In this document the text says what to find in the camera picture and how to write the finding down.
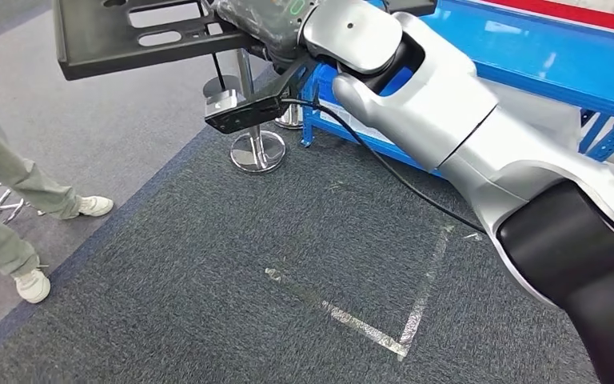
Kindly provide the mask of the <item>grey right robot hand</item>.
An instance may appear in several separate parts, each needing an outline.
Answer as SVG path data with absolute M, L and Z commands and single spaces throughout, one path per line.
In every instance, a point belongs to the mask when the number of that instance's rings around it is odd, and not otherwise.
M 299 33 L 319 1 L 217 0 L 214 12 L 265 47 L 264 57 L 281 72 L 303 55 Z

